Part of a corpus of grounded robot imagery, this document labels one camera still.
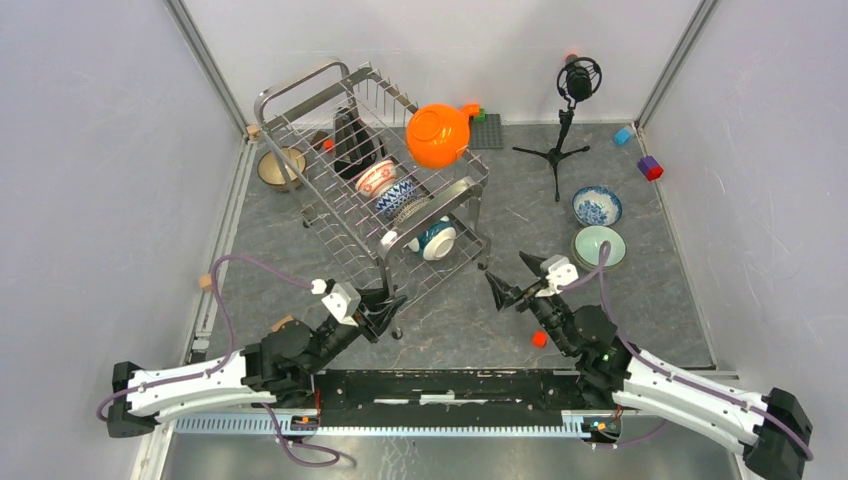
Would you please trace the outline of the blue white floral bowl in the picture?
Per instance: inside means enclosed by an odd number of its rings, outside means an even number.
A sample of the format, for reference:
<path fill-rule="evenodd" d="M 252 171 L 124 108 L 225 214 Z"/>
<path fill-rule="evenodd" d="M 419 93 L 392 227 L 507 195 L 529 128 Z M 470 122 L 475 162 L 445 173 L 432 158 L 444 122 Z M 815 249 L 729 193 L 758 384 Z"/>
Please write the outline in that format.
<path fill-rule="evenodd" d="M 602 186 L 587 186 L 579 189 L 572 197 L 572 210 L 582 226 L 610 227 L 623 214 L 623 205 L 618 196 Z"/>

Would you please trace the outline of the brown glazed bowl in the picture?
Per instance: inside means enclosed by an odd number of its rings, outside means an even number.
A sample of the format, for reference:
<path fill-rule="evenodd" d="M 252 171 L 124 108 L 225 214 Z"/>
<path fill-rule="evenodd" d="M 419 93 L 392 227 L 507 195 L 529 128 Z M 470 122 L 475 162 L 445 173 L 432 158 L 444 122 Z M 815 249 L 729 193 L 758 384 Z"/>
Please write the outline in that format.
<path fill-rule="evenodd" d="M 260 180 L 267 186 L 281 192 L 288 192 L 290 186 L 293 186 L 295 189 L 301 186 L 299 174 L 305 172 L 308 162 L 305 154 L 297 148 L 281 147 L 280 150 L 296 166 L 296 171 L 286 166 L 287 176 L 284 176 L 280 170 L 276 155 L 273 151 L 269 150 L 260 158 L 257 166 L 257 174 Z"/>

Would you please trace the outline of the steel two-tier dish rack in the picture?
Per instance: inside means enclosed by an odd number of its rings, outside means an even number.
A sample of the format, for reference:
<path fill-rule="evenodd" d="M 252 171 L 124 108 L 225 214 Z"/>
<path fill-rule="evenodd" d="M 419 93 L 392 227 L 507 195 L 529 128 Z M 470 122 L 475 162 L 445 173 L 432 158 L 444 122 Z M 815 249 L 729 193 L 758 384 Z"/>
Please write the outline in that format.
<path fill-rule="evenodd" d="M 341 179 L 333 169 L 334 152 L 324 151 L 323 142 L 334 137 L 336 110 L 345 107 L 382 138 L 388 152 L 385 159 L 396 163 L 396 182 L 410 178 L 416 184 L 415 197 L 430 199 L 398 225 L 375 212 L 377 197 L 368 199 L 356 191 L 358 179 Z M 419 166 L 405 141 L 407 123 L 418 109 L 372 65 L 351 69 L 339 59 L 266 88 L 253 105 L 261 137 L 276 155 L 284 176 L 286 166 L 293 171 L 296 166 L 281 147 L 297 148 L 307 158 L 307 168 L 299 174 L 306 192 L 300 201 L 305 226 L 314 231 L 355 287 L 406 295 L 407 305 L 468 265 L 487 268 L 491 252 L 490 238 L 480 227 L 488 167 L 467 150 L 448 167 Z M 457 232 L 447 256 L 425 261 L 406 248 L 443 216 L 449 217 Z"/>

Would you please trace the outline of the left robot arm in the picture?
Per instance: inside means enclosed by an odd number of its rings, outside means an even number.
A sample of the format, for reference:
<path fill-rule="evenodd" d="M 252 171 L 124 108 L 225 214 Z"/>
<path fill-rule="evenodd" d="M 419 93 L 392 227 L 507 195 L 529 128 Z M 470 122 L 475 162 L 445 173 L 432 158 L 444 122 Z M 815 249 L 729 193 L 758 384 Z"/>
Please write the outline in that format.
<path fill-rule="evenodd" d="M 132 438 L 217 407 L 302 407 L 313 397 L 314 375 L 357 339 L 377 342 L 406 301 L 383 289 L 335 291 L 324 297 L 329 314 L 316 328 L 288 320 L 228 355 L 174 368 L 146 370 L 119 362 L 113 367 L 113 393 L 98 414 L 110 437 Z"/>

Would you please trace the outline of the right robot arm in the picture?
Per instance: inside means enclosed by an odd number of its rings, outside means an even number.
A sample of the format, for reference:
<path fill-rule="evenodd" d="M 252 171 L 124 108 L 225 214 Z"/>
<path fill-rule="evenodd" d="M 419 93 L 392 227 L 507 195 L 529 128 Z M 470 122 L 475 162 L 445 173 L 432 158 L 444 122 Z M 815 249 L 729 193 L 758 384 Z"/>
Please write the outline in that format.
<path fill-rule="evenodd" d="M 626 340 L 606 303 L 573 310 L 565 302 L 565 291 L 602 278 L 601 270 L 580 276 L 561 255 L 520 257 L 536 280 L 520 288 L 486 273 L 496 308 L 530 311 L 559 352 L 575 359 L 585 405 L 636 409 L 686 427 L 763 479 L 803 477 L 814 458 L 813 425 L 794 394 L 740 390 L 668 363 Z"/>

